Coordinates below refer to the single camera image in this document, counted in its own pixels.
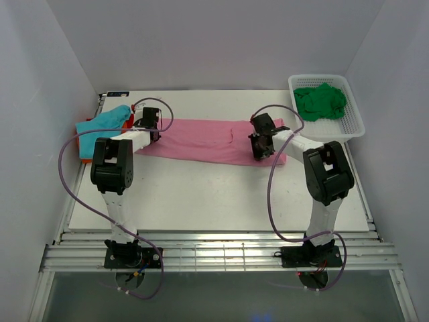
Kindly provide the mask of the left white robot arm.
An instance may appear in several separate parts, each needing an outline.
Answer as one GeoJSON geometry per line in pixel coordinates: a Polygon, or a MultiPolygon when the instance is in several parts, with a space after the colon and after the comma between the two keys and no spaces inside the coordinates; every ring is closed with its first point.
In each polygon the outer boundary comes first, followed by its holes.
{"type": "Polygon", "coordinates": [[[137,229],[126,212],[126,191],[133,182],[133,155],[160,139],[157,132],[162,124],[162,112],[144,107],[133,123],[133,130],[111,138],[97,138],[90,172],[106,204],[111,222],[111,237],[105,240],[108,263],[115,261],[122,267],[134,268],[143,260],[136,238],[137,229]]]}

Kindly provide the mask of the pink t shirt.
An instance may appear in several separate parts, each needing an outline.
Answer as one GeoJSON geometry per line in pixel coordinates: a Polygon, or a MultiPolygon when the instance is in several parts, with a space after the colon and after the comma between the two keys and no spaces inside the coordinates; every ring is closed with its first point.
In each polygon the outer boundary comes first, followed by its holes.
{"type": "Polygon", "coordinates": [[[236,166],[270,167],[275,156],[253,157],[249,121],[175,119],[161,138],[137,151],[144,156],[236,166]]]}

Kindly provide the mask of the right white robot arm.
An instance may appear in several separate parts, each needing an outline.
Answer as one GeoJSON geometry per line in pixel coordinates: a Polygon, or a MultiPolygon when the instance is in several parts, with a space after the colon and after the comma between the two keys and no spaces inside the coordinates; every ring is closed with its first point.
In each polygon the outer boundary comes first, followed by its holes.
{"type": "Polygon", "coordinates": [[[253,116],[250,123],[253,157],[263,160],[285,153],[301,162],[312,197],[310,223],[302,245],[282,247],[276,256],[282,259],[284,267],[341,266],[339,249],[334,244],[334,226],[341,204],[355,185],[343,147],[337,141],[322,143],[284,125],[277,127],[267,113],[253,116]]]}

